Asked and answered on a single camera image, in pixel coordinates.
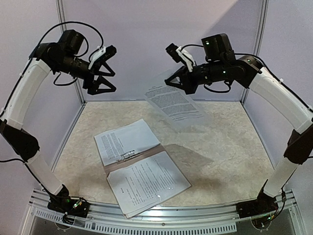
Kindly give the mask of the white agreement sheet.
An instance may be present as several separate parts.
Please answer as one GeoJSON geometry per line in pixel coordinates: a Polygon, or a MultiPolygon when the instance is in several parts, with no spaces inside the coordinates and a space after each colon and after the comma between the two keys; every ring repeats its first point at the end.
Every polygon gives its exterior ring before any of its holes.
{"type": "Polygon", "coordinates": [[[178,130],[205,124],[208,115],[203,108],[182,90],[165,84],[165,79],[172,74],[171,70],[167,70],[148,78],[142,88],[146,101],[178,130]]]}
{"type": "Polygon", "coordinates": [[[113,163],[126,152],[134,150],[135,153],[140,153],[160,144],[143,119],[100,133],[94,139],[103,164],[113,163]]]}

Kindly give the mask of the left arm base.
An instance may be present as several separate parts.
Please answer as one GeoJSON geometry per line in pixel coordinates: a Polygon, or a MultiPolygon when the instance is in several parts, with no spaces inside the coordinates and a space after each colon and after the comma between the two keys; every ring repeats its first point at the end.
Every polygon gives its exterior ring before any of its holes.
{"type": "Polygon", "coordinates": [[[65,185],[62,185],[61,190],[57,194],[49,191],[47,193],[49,195],[48,209],[63,214],[87,218],[90,203],[84,197],[70,197],[65,185]]]}

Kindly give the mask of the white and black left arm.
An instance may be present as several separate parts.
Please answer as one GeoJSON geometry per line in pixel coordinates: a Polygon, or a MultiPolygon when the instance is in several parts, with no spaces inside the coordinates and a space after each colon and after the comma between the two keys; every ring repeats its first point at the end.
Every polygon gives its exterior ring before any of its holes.
{"type": "Polygon", "coordinates": [[[51,171],[40,151],[36,137],[26,130],[35,117],[34,101],[45,79],[56,73],[68,74],[83,81],[90,95],[113,93],[116,87],[107,80],[115,72],[107,61],[116,55],[115,46],[99,46],[87,61],[79,56],[85,37],[75,30],[66,30],[57,42],[39,42],[31,52],[20,79],[0,117],[0,133],[19,155],[42,187],[54,197],[61,212],[69,212],[73,203],[66,186],[51,171]]]}

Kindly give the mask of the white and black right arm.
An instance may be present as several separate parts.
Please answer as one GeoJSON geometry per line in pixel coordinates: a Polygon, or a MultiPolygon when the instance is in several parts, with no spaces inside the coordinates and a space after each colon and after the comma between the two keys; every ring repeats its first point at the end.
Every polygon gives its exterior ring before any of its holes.
{"type": "Polygon", "coordinates": [[[264,213],[290,177],[309,157],[313,150],[313,109],[279,79],[258,56],[236,53],[225,33],[203,38],[201,48],[205,63],[198,65],[186,46],[170,44],[166,52],[177,63],[183,63],[165,84],[178,88],[186,95],[194,94],[198,86],[233,82],[263,98],[293,128],[282,160],[265,182],[260,197],[253,202],[256,213],[264,213]]]}

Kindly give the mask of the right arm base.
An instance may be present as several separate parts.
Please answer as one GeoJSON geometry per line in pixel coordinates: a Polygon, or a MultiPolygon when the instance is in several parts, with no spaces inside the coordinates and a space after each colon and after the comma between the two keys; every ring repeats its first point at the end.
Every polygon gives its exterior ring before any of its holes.
{"type": "Polygon", "coordinates": [[[264,213],[269,213],[275,211],[268,220],[271,221],[276,218],[284,209],[285,202],[287,200],[286,193],[283,188],[280,189],[283,205],[279,211],[278,203],[276,197],[270,197],[264,193],[264,187],[262,186],[258,196],[254,200],[244,201],[236,204],[236,211],[240,218],[246,218],[256,215],[261,215],[264,213]]]}

